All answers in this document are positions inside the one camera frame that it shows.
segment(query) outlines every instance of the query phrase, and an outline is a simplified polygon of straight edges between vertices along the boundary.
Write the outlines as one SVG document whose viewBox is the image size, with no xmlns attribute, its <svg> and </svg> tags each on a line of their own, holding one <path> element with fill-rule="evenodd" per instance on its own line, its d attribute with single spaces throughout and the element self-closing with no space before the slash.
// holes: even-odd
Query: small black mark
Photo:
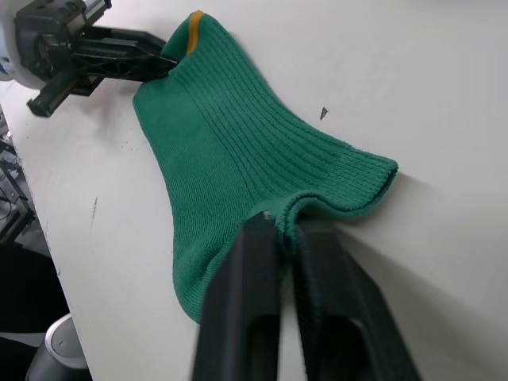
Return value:
<svg viewBox="0 0 508 381">
<path fill-rule="evenodd" d="M 322 121 L 327 113 L 328 113 L 328 110 L 326 109 L 326 107 L 323 107 L 323 110 L 321 110 L 321 116 L 319 117 L 319 120 Z"/>
<path fill-rule="evenodd" d="M 98 200 L 98 197 L 95 198 L 95 202 L 94 202 L 94 211 L 92 212 L 92 224 L 94 223 L 95 210 L 97 209 L 97 200 Z"/>
</svg>

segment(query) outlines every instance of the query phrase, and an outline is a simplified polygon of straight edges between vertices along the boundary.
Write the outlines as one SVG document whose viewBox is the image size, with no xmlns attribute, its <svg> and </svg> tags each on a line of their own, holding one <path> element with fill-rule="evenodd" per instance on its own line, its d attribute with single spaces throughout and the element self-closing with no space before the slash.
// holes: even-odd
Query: knit fabric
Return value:
<svg viewBox="0 0 508 381">
<path fill-rule="evenodd" d="M 143 84 L 134 106 L 171 200 L 175 291 L 199 321 L 206 287 L 247 218 L 270 212 L 280 241 L 294 243 L 304 208 L 363 214 L 397 164 L 292 114 L 208 15 L 191 14 L 163 52 L 179 65 Z"/>
</svg>

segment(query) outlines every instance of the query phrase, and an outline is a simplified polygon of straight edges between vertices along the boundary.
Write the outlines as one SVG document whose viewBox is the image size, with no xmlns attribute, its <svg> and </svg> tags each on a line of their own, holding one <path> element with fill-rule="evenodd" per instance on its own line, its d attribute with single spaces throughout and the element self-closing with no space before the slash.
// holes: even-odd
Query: black cable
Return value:
<svg viewBox="0 0 508 381">
<path fill-rule="evenodd" d="M 0 221 L 5 220 L 10 216 L 10 213 L 13 211 L 13 203 L 9 200 L 9 197 L 7 197 L 6 192 L 0 187 L 0 191 L 3 193 L 3 195 L 6 197 L 7 201 L 9 202 L 9 213 L 7 213 L 5 216 L 0 218 Z"/>
</svg>

